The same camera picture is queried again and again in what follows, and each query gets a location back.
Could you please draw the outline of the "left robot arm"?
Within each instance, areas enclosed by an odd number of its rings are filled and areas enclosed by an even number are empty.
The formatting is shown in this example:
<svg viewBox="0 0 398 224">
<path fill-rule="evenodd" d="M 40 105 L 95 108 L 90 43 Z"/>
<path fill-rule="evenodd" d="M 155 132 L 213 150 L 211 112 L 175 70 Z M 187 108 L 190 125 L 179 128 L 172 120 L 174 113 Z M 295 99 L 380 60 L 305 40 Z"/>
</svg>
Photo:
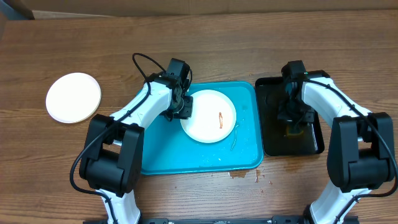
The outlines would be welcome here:
<svg viewBox="0 0 398 224">
<path fill-rule="evenodd" d="M 92 117 L 70 183 L 79 192 L 101 197 L 105 223 L 139 223 L 133 190 L 141 173 L 144 133 L 158 116 L 167 121 L 191 117 L 193 98 L 186 93 L 192 75 L 187 63 L 172 58 L 167 68 L 144 77 L 142 90 L 124 108 Z"/>
</svg>

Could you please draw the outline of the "white plate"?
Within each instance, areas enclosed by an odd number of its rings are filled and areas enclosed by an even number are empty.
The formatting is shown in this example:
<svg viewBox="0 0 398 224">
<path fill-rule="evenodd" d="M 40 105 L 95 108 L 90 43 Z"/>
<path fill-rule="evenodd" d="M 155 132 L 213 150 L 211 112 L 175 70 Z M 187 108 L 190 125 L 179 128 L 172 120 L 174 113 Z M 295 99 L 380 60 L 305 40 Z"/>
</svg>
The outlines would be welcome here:
<svg viewBox="0 0 398 224">
<path fill-rule="evenodd" d="M 233 102 L 215 90 L 200 90 L 192 97 L 192 115 L 180 121 L 185 133 L 202 143 L 215 143 L 226 138 L 236 124 Z"/>
<path fill-rule="evenodd" d="M 99 107 L 101 88 L 90 75 L 69 73 L 55 81 L 47 92 L 45 105 L 49 115 L 61 123 L 78 123 Z"/>
</svg>

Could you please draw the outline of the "green yellow sponge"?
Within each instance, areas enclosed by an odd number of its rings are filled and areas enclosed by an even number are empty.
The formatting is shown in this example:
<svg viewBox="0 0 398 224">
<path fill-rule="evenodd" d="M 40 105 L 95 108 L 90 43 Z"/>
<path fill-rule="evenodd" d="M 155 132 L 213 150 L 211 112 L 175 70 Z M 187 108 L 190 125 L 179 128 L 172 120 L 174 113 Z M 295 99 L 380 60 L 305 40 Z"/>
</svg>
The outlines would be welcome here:
<svg viewBox="0 0 398 224">
<path fill-rule="evenodd" d="M 286 134 L 287 138 L 296 138 L 303 134 L 304 130 L 299 126 L 286 126 Z"/>
</svg>

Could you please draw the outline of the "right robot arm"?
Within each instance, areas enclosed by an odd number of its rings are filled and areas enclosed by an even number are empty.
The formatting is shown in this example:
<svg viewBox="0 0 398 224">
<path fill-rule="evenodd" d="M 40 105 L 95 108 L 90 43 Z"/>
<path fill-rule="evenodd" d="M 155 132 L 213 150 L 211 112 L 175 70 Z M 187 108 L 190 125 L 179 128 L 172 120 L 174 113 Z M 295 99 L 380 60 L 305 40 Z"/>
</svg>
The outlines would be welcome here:
<svg viewBox="0 0 398 224">
<path fill-rule="evenodd" d="M 343 223 L 346 214 L 362 198 L 392 195 L 374 193 L 383 183 L 397 181 L 392 118 L 359 106 L 339 90 L 323 70 L 308 72 L 301 60 L 281 70 L 287 94 L 278 118 L 288 123 L 288 133 L 316 114 L 330 126 L 326 161 L 329 182 L 319 198 L 303 214 L 304 223 Z"/>
</svg>

